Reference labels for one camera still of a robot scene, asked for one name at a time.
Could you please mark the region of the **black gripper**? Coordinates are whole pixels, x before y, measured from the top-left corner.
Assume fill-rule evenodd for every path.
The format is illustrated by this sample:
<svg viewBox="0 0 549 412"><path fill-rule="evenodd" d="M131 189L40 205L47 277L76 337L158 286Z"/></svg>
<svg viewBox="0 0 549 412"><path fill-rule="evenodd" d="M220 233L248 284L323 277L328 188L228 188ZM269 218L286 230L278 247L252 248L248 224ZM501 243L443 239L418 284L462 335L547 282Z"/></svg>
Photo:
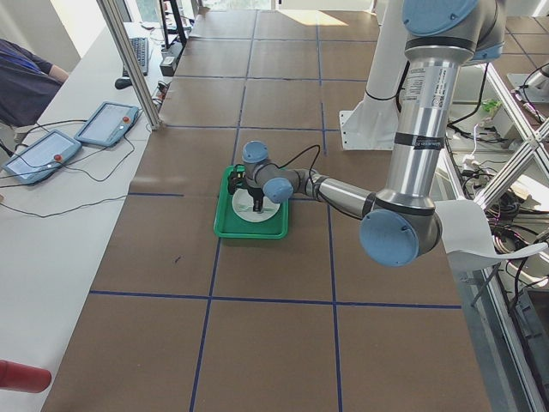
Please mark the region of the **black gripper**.
<svg viewBox="0 0 549 412"><path fill-rule="evenodd" d="M227 177L227 190L234 195L237 189L247 190L253 199L253 211L262 213L264 210L264 193L261 187L252 186L245 177L245 171L234 167Z"/></svg>

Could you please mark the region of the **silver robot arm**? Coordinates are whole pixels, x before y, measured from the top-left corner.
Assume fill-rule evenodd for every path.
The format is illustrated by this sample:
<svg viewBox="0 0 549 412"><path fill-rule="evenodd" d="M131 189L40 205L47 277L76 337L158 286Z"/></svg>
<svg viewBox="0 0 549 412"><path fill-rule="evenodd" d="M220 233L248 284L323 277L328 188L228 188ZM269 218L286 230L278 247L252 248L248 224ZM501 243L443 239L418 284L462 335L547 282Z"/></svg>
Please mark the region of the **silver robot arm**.
<svg viewBox="0 0 549 412"><path fill-rule="evenodd" d="M247 191L248 210L265 198L280 204L300 193L361 221L359 239L379 264L399 267L432 250L443 226L429 193L444 146L460 68L490 62L504 46L503 1L406 1L407 84L385 187L371 192L307 169L283 169L263 142L245 144L243 171L232 170L226 193Z"/></svg>

